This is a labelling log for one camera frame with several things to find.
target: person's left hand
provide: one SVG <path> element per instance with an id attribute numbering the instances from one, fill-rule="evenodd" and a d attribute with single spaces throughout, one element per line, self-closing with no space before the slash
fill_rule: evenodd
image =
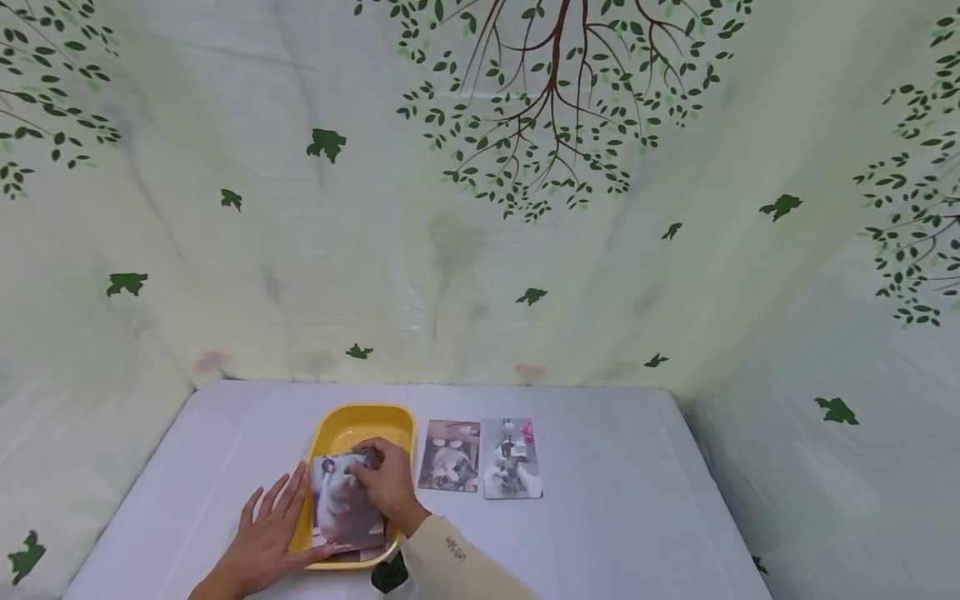
<path id="1" fill-rule="evenodd" d="M 288 480 L 289 485 L 277 499 Z M 263 488 L 258 488 L 243 507 L 240 528 L 227 552 L 190 595 L 190 600 L 245 598 L 295 570 L 328 558 L 332 546 L 296 553 L 289 550 L 309 487 L 306 464 L 300 463 L 293 477 L 284 474 L 274 483 L 254 517 L 253 508 L 263 493 Z"/>

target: white table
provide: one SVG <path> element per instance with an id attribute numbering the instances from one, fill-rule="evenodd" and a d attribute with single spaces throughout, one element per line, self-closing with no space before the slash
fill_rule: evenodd
<path id="1" fill-rule="evenodd" d="M 220 381 L 184 405 L 63 600 L 186 598 L 250 493 L 294 467 L 323 417 L 352 402 L 408 407 L 418 455 L 431 418 L 534 420 L 544 498 L 418 496 L 545 599 L 770 598 L 666 392 Z M 369 572 L 303 572 L 257 597 L 381 596 Z"/>

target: yellow plastic tray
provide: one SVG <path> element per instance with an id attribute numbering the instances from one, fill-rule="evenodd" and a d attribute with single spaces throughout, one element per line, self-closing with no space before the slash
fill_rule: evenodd
<path id="1" fill-rule="evenodd" d="M 306 455 L 307 470 L 315 456 L 325 454 L 339 454 L 349 452 L 357 443 L 369 438 L 380 437 L 404 448 L 410 454 L 411 468 L 413 468 L 414 440 L 416 426 L 413 415 L 402 406 L 390 404 L 348 404 L 335 409 L 324 418 L 317 428 L 310 452 Z M 300 552 L 313 543 L 313 494 L 307 495 L 303 503 L 303 511 L 297 522 L 297 531 L 290 542 L 291 552 Z M 315 570 L 349 570 L 372 568 L 380 562 L 393 556 L 400 543 L 400 532 L 393 529 L 393 538 L 383 554 L 368 561 L 352 563 L 313 563 L 308 569 Z"/>

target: tree branch print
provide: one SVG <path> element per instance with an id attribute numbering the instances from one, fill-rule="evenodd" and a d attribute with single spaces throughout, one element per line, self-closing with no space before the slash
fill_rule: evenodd
<path id="1" fill-rule="evenodd" d="M 960 8 L 937 21 L 930 47 L 952 38 L 958 23 Z M 890 210 L 883 227 L 865 234 L 876 241 L 876 269 L 886 280 L 876 294 L 900 301 L 894 318 L 904 326 L 940 326 L 943 299 L 960 295 L 960 150 L 948 118 L 960 108 L 958 66 L 960 50 L 947 51 L 929 83 L 890 90 L 883 104 L 908 108 L 893 131 L 907 150 L 853 178 L 871 186 L 865 205 Z"/>
<path id="2" fill-rule="evenodd" d="M 40 139 L 49 144 L 50 159 L 65 163 L 67 169 L 78 164 L 96 166 L 89 155 L 77 150 L 84 147 L 81 132 L 90 130 L 100 144 L 112 144 L 120 134 L 106 117 L 87 113 L 71 101 L 64 83 L 80 79 L 97 92 L 99 82 L 110 81 L 85 56 L 90 42 L 118 56 L 113 30 L 93 23 L 93 0 L 83 0 L 79 6 L 62 0 L 34 6 L 24 0 L 20 8 L 10 2 L 0 1 L 0 68 L 14 76 L 0 88 L 0 148 L 13 153 L 21 144 Z M 86 42 L 80 41 L 80 35 Z M 66 118 L 41 127 L 38 117 L 44 123 L 50 121 L 45 115 Z M 34 172 L 13 160 L 0 160 L 3 193 L 11 200 L 26 195 L 25 179 Z"/>
<path id="3" fill-rule="evenodd" d="M 705 46 L 736 34 L 753 0 L 368 1 L 399 20 L 400 55 L 431 69 L 396 112 L 450 152 L 443 179 L 529 223 L 558 191 L 567 208 L 626 192 L 628 158 L 703 109 L 733 56 Z M 428 37 L 457 21 L 472 42 L 459 58 Z"/>

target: black object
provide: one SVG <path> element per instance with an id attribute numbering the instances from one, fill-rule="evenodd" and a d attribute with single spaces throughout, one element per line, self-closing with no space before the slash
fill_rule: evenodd
<path id="1" fill-rule="evenodd" d="M 370 581 L 373 586 L 383 593 L 391 591 L 403 585 L 410 574 L 407 572 L 407 565 L 403 561 L 403 554 L 396 553 L 396 556 L 389 563 L 380 563 L 373 568 Z"/>

